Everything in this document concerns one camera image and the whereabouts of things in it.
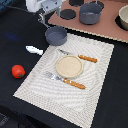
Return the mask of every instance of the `tomato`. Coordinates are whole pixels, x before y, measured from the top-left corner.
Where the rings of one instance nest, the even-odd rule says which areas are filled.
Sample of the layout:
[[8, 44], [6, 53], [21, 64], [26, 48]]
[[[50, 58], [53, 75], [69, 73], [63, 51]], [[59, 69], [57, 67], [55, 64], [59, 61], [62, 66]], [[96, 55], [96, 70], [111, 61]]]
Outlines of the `tomato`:
[[25, 75], [25, 70], [21, 65], [14, 65], [12, 67], [12, 75], [15, 78], [22, 78]]

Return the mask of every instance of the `black tablecloth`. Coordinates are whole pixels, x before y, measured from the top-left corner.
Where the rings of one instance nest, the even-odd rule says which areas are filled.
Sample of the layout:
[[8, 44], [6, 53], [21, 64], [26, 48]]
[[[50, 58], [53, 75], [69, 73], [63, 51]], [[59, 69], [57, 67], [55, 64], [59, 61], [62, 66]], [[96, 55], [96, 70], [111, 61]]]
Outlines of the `black tablecloth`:
[[[17, 7], [26, 9], [25, 1], [19, 2]], [[0, 15], [0, 105], [31, 116], [52, 128], [79, 128], [52, 113], [13, 97], [41, 57], [27, 52], [25, 46], [31, 45], [44, 51], [49, 46], [44, 34], [47, 28], [38, 22], [38, 18], [38, 15], [13, 9]], [[114, 44], [91, 128], [127, 128], [128, 44], [73, 30], [67, 31]], [[11, 74], [12, 66], [17, 64], [22, 65], [26, 71], [22, 79], [15, 79]]]

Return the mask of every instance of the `plate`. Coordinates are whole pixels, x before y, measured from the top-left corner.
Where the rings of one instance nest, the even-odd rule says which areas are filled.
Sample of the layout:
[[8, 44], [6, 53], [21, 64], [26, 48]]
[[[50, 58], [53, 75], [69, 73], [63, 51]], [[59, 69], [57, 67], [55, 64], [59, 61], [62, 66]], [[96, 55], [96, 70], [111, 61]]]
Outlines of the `plate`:
[[82, 73], [83, 63], [76, 56], [66, 55], [57, 61], [56, 71], [63, 78], [74, 78]]

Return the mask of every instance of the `placemat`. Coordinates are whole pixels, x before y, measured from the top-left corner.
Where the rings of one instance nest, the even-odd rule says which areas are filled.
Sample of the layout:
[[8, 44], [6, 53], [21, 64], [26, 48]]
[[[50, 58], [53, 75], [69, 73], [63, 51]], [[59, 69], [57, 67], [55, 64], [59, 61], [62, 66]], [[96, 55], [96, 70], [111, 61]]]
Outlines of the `placemat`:
[[[68, 33], [62, 46], [49, 46], [14, 96], [64, 118], [80, 127], [90, 128], [114, 45]], [[86, 86], [78, 89], [61, 81], [48, 79], [45, 71], [56, 75], [56, 61], [64, 56], [57, 49], [97, 58], [82, 60], [83, 73], [72, 79]]]

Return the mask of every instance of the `wooden surface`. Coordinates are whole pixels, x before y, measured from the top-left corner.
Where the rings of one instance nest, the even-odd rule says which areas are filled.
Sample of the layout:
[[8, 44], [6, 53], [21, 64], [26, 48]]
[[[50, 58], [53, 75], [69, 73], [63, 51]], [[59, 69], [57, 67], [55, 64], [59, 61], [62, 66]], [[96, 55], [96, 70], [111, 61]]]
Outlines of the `wooden surface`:
[[128, 43], [128, 31], [121, 29], [115, 22], [120, 8], [127, 5], [127, 3], [107, 0], [100, 1], [104, 3], [104, 9], [101, 12], [99, 22], [94, 25], [82, 24], [79, 21], [80, 7], [71, 6], [69, 0], [63, 2], [61, 10], [73, 9], [76, 11], [76, 17], [71, 20], [65, 20], [54, 13], [48, 22], [49, 24]]

